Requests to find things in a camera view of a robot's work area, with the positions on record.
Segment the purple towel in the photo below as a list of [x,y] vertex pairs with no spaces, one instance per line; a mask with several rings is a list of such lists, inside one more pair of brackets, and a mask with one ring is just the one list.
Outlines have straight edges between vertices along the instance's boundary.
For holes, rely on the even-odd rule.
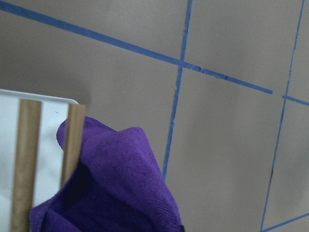
[[29,219],[33,232],[184,231],[144,130],[115,131],[91,117],[73,174]]

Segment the white wooden towel rack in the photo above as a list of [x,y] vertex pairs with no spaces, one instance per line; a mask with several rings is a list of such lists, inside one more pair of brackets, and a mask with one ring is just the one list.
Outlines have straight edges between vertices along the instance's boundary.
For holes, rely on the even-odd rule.
[[28,232],[32,207],[76,167],[85,106],[71,99],[0,92],[0,229]]

